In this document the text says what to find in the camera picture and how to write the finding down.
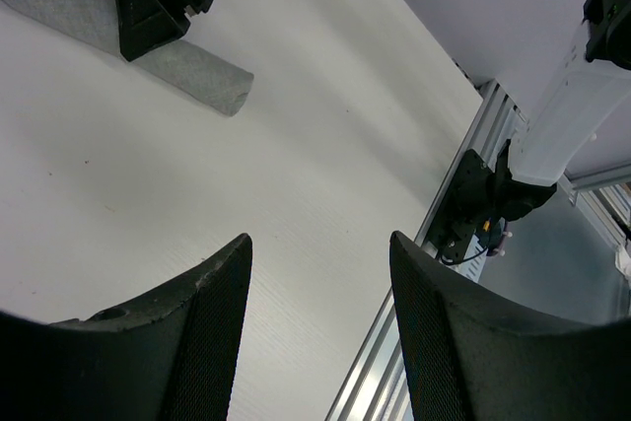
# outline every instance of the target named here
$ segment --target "wire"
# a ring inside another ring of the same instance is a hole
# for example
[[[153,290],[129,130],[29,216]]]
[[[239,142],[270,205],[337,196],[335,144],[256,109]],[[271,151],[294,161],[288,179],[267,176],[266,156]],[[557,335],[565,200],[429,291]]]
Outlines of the wire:
[[[484,253],[486,253],[487,251],[489,251],[489,248],[490,248],[490,246],[491,246],[491,231],[492,231],[492,229],[493,229],[493,226],[491,226],[491,228],[487,231],[487,234],[488,234],[488,243],[486,244],[486,247],[485,247],[485,248],[484,248],[484,249],[483,249],[480,253],[477,253],[477,254],[476,254],[476,255],[474,255],[474,256],[470,256],[469,258],[464,258],[464,259],[462,259],[462,260],[452,260],[452,261],[445,260],[445,259],[443,258],[442,253],[441,253],[441,257],[440,257],[441,263],[443,263],[443,264],[444,264],[444,265],[446,265],[446,266],[456,266],[456,265],[460,265],[460,264],[462,264],[462,263],[467,263],[468,261],[474,260],[474,259],[476,259],[476,258],[479,258],[479,257],[480,257],[480,256],[482,256]]]

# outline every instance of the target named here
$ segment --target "rolled gray towel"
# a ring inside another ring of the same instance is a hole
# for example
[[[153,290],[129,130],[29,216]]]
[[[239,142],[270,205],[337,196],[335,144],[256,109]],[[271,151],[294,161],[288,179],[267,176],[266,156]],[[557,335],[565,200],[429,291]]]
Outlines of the rolled gray towel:
[[[114,0],[2,1],[27,17],[120,57]],[[183,40],[150,51],[133,64],[230,116],[241,109],[254,78]]]

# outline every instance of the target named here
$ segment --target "white table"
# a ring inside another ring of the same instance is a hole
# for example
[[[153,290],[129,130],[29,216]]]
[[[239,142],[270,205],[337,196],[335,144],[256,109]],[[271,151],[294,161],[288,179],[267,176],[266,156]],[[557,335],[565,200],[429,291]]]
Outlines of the white table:
[[[320,420],[480,98],[402,0],[217,0],[188,39],[256,75],[234,118],[0,5],[0,307],[87,317],[248,232],[231,418]]]

